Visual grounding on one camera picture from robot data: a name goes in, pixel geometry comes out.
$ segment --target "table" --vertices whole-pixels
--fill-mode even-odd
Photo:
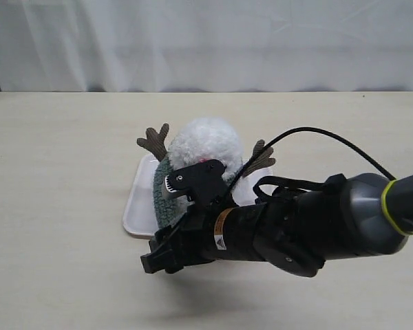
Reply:
[[[413,93],[0,93],[0,330],[413,329],[413,238],[315,278],[217,262],[145,274],[121,219],[149,126],[222,116],[253,143],[316,126],[413,173]],[[375,171],[328,137],[275,146],[276,175]]]

